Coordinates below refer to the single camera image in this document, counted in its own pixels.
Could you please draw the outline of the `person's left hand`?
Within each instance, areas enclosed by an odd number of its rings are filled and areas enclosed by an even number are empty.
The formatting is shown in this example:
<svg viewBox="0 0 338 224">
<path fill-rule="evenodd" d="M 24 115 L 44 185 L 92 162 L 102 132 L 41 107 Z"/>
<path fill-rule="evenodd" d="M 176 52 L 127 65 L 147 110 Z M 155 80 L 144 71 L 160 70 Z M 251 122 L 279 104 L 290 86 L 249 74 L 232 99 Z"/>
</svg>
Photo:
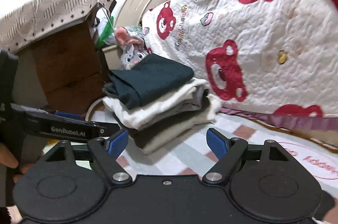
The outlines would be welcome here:
<svg viewBox="0 0 338 224">
<path fill-rule="evenodd" d="M 9 149 L 2 143 L 1 143 L 0 149 L 1 149 L 1 156 L 0 156 L 1 164 L 6 167 L 12 168 L 12 169 L 17 168 L 19 166 L 19 162 L 14 157 L 14 155 L 9 151 Z M 29 168 L 31 168 L 35 163 L 36 162 L 27 163 L 27 164 L 22 165 L 20 167 L 20 173 L 13 176 L 14 183 L 17 183 L 18 180 L 20 180 L 22 176 L 27 173 Z"/>
</svg>

